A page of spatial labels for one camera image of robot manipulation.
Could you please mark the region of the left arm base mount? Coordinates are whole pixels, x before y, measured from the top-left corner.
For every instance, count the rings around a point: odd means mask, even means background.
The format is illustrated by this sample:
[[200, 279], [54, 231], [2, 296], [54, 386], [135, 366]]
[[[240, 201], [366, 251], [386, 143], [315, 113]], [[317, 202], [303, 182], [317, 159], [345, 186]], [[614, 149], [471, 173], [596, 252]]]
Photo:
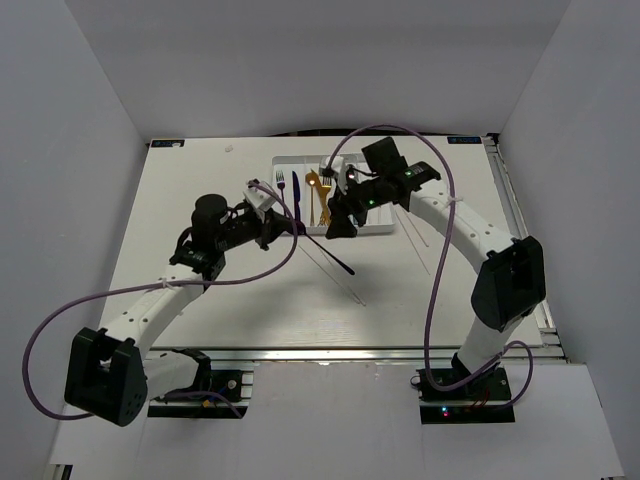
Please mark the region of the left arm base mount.
[[148, 407], [149, 418], [242, 419], [248, 411], [254, 371], [214, 367], [204, 394], [186, 390], [185, 395], [161, 397]]

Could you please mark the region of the gold spoon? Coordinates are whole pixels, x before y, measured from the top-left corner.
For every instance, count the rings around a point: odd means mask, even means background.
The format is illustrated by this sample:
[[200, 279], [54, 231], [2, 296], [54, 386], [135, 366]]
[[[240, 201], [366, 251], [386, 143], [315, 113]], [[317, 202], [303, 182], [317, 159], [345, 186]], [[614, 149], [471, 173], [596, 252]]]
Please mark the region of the gold spoon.
[[316, 187], [318, 186], [318, 175], [314, 170], [310, 170], [305, 175], [306, 184], [309, 187], [309, 225], [316, 225], [316, 215], [315, 215], [315, 194]]

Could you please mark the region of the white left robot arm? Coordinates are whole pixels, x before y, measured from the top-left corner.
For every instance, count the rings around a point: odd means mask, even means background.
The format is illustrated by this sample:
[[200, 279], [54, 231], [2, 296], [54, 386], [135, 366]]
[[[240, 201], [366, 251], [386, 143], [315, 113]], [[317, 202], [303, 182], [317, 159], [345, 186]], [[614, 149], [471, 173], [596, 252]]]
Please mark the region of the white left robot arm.
[[226, 252], [249, 242], [267, 249], [282, 233], [294, 234], [288, 209], [266, 186], [251, 185], [230, 207], [218, 194], [198, 198], [191, 224], [179, 236], [157, 283], [118, 317], [99, 329], [83, 328], [73, 339], [65, 401], [118, 426], [133, 422], [145, 403], [156, 398], [216, 397], [211, 361], [192, 348], [177, 348], [156, 358], [148, 353], [159, 336], [216, 283]]

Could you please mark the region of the purple iridescent knife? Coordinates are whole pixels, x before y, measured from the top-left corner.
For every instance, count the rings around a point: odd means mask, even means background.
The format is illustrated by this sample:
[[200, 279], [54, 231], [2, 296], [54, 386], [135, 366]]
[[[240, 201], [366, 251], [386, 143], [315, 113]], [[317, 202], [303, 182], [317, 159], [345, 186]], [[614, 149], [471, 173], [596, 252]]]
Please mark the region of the purple iridescent knife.
[[292, 172], [292, 190], [293, 190], [293, 204], [294, 204], [294, 217], [297, 222], [301, 221], [301, 189], [298, 175], [295, 171]]

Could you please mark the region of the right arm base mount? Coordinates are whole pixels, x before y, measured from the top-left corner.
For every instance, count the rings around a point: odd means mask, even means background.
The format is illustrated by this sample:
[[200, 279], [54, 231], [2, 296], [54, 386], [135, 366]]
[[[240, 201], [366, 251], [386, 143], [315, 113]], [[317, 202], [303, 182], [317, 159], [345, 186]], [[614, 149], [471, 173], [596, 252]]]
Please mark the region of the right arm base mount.
[[419, 393], [422, 425], [507, 424], [515, 422], [506, 371], [498, 367], [470, 384], [441, 392], [428, 383], [424, 369], [410, 379]]

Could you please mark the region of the purple iridescent spoon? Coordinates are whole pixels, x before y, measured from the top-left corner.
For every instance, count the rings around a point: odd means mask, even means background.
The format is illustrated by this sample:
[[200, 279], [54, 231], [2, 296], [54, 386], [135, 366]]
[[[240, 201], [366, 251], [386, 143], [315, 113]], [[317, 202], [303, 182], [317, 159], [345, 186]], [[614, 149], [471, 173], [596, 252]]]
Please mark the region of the purple iridescent spoon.
[[316, 246], [316, 248], [320, 251], [321, 254], [323, 254], [326, 258], [328, 258], [335, 265], [337, 265], [340, 268], [342, 268], [347, 274], [349, 274], [351, 276], [355, 276], [356, 275], [356, 271], [352, 267], [350, 267], [347, 263], [345, 263], [344, 261], [340, 260], [336, 255], [334, 255], [328, 249], [326, 249], [324, 246], [322, 246], [310, 234], [308, 234], [306, 232], [303, 232], [303, 233], [301, 233], [301, 236], [306, 238], [306, 239], [308, 239], [313, 245]]

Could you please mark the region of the gold knife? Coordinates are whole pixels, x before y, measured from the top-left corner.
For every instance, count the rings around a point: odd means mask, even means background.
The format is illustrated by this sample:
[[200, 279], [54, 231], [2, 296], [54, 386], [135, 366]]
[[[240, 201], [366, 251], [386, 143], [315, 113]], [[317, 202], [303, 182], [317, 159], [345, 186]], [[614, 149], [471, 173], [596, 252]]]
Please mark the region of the gold knife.
[[331, 192], [331, 188], [323, 188], [321, 182], [321, 176], [318, 175], [318, 186], [316, 187], [316, 192], [318, 194], [320, 206], [321, 206], [321, 214], [318, 222], [319, 226], [329, 226], [330, 224], [330, 211], [327, 204], [327, 197]]

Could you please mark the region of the purple iridescent fork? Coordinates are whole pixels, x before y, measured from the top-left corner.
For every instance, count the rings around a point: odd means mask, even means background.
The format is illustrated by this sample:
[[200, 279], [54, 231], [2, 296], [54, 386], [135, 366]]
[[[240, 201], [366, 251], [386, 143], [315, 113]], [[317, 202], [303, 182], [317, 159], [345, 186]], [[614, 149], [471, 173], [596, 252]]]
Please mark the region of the purple iridescent fork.
[[276, 177], [276, 186], [280, 193], [280, 198], [282, 201], [285, 201], [286, 181], [285, 181], [284, 172], [282, 170], [277, 170], [275, 177]]

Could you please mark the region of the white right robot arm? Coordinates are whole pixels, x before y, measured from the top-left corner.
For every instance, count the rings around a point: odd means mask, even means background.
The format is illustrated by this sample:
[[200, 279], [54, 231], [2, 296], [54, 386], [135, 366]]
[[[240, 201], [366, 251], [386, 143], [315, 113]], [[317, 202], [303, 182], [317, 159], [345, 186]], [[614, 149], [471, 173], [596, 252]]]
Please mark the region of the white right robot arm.
[[471, 294], [471, 329], [452, 359], [453, 390], [472, 399], [488, 385], [486, 370], [503, 354], [515, 329], [546, 297], [542, 245], [532, 236], [517, 238], [490, 224], [455, 195], [452, 180], [424, 161], [409, 164], [394, 140], [363, 148], [369, 169], [363, 180], [345, 157], [320, 162], [320, 173], [336, 183], [328, 200], [328, 239], [354, 238], [370, 210], [401, 206], [444, 238], [477, 274]]

